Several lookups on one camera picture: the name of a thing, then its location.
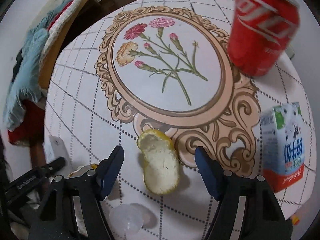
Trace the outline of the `white yellow wrapper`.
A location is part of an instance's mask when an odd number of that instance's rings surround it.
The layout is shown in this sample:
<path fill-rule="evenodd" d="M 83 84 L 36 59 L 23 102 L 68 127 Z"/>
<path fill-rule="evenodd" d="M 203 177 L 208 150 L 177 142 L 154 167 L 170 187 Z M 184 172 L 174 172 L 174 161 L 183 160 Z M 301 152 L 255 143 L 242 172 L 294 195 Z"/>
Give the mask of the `white yellow wrapper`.
<path fill-rule="evenodd" d="M 91 169 L 95 170 L 97 168 L 97 166 L 98 166 L 97 164 L 89 164 L 89 165 L 86 165 L 86 166 L 78 167 L 77 170 L 73 171 L 72 173 L 70 173 L 68 175 L 68 178 L 82 176 L 84 173 L 86 173 L 87 171 L 89 171 Z"/>

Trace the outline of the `yellow citrus peel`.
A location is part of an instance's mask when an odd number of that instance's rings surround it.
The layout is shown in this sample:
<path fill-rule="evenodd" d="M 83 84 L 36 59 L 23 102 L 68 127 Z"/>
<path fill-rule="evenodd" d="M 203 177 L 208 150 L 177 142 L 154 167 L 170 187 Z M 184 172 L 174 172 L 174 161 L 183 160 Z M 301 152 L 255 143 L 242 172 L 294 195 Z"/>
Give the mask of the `yellow citrus peel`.
<path fill-rule="evenodd" d="M 144 164 L 146 188 L 153 194 L 169 194 L 180 181 L 178 156 L 172 140 L 157 129 L 144 131 L 137 140 Z"/>

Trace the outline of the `small milk carton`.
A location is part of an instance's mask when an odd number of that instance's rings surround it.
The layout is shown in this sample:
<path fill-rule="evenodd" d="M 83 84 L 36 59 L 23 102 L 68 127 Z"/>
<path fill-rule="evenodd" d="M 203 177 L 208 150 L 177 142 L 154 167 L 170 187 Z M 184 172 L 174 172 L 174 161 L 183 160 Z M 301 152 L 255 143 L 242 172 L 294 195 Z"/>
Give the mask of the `small milk carton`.
<path fill-rule="evenodd" d="M 274 106 L 260 114 L 263 137 L 263 176 L 273 192 L 303 177 L 304 140 L 298 102 Z"/>

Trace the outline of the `clear plastic cup lid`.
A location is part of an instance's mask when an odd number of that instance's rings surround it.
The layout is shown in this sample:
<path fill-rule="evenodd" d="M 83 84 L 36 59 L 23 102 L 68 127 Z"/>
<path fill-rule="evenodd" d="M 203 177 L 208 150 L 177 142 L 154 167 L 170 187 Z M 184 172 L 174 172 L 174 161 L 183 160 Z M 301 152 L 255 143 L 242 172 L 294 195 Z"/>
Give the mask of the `clear plastic cup lid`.
<path fill-rule="evenodd" d="M 108 215 L 112 228 L 117 233 L 134 235 L 142 228 L 153 228 L 157 224 L 155 214 L 142 204 L 120 204 Z"/>

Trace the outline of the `red bed sheet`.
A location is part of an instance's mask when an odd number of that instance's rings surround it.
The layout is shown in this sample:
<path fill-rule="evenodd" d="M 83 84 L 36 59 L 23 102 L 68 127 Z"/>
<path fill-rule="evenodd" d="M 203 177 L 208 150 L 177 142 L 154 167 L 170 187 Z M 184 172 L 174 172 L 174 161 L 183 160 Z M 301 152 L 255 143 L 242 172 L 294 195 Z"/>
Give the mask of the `red bed sheet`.
<path fill-rule="evenodd" d="M 23 100 L 23 106 L 23 122 L 12 132 L 8 131 L 8 139 L 12 145 L 27 146 L 44 137 L 45 110 L 29 100 Z"/>

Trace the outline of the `light blue blanket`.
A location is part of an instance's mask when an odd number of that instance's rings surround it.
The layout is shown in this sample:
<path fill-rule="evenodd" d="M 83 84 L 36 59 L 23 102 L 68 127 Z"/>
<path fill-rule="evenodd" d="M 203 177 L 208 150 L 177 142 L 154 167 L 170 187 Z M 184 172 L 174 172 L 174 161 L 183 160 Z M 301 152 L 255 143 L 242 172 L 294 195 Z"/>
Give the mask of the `light blue blanket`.
<path fill-rule="evenodd" d="M 37 26 L 28 30 L 22 47 L 22 62 L 9 85 L 4 106 L 3 124 L 7 130 L 13 131 L 23 122 L 25 115 L 23 100 L 38 103 L 42 98 L 39 85 L 40 62 L 52 34 L 49 24 L 69 3 L 72 9 L 76 9 L 80 2 L 81 0 L 62 0 L 61 4 L 50 10 Z"/>

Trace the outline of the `floral patterned tablecloth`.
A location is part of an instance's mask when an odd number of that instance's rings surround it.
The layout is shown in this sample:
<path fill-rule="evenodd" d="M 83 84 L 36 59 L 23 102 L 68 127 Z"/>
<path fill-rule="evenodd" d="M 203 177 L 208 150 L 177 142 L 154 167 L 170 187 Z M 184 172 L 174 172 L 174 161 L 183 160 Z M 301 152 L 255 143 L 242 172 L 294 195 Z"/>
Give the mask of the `floral patterned tablecloth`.
<path fill-rule="evenodd" d="M 106 201 L 136 204 L 151 223 L 130 239 L 203 239 L 217 202 L 194 161 L 197 146 L 240 176 L 261 171 L 259 114 L 298 102 L 305 142 L 303 178 L 277 193 L 285 217 L 310 198 L 316 132 L 303 84 L 287 55 L 247 77 L 231 64 L 233 0 L 137 0 L 100 19 L 59 55 L 46 104 L 46 146 L 63 140 L 72 169 L 99 163 L 116 145 L 124 163 Z M 170 137 L 179 156 L 178 188 L 150 193 L 137 139 L 147 129 Z"/>

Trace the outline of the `red cola can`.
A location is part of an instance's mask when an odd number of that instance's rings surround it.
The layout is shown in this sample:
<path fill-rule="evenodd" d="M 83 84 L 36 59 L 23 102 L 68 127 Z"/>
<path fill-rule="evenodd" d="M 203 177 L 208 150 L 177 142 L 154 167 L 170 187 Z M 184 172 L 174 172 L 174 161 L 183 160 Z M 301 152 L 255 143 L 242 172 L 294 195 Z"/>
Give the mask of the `red cola can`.
<path fill-rule="evenodd" d="M 265 75 L 295 36 L 298 10 L 295 0 L 235 0 L 228 42 L 233 64 L 249 76 Z"/>

